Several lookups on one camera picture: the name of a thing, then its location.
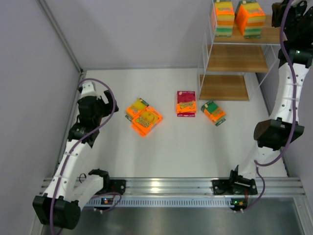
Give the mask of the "yellow sponge pack green box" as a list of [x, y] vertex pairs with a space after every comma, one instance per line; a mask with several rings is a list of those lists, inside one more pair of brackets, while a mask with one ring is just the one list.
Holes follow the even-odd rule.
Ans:
[[231, 37], [235, 13], [230, 0], [214, 0], [211, 22], [216, 37]]

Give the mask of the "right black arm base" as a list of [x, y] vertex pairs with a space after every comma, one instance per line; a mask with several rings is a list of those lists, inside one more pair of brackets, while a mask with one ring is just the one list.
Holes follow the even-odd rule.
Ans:
[[238, 174], [239, 166], [230, 171], [228, 179], [212, 180], [214, 195], [257, 195], [257, 187], [254, 179], [244, 178]]

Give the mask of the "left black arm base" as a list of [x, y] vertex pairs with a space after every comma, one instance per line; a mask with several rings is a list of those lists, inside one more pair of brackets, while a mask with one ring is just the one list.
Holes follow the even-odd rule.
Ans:
[[125, 193], [126, 180], [110, 180], [108, 192], [117, 192], [121, 195]]

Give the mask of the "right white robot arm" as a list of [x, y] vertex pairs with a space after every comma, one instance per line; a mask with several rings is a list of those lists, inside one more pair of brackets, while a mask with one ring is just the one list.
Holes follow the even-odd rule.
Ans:
[[242, 194], [256, 189], [258, 170], [279, 161], [300, 137], [298, 106], [306, 75], [313, 62], [313, 9], [306, 0], [283, 0], [272, 5], [273, 27], [280, 29], [279, 83], [273, 110], [254, 130], [255, 144], [245, 161], [231, 171], [226, 191]]

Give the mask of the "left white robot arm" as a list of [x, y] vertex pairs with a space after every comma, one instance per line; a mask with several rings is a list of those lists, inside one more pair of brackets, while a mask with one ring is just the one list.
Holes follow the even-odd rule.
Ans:
[[79, 114], [69, 130], [63, 158], [43, 195], [35, 196], [32, 203], [43, 225], [69, 230], [76, 227], [83, 207], [93, 196], [111, 191], [110, 177], [104, 170], [92, 169], [78, 187], [75, 182], [103, 126], [102, 118], [110, 119], [119, 110], [109, 90], [104, 91], [107, 103], [96, 91], [82, 91], [81, 95]]

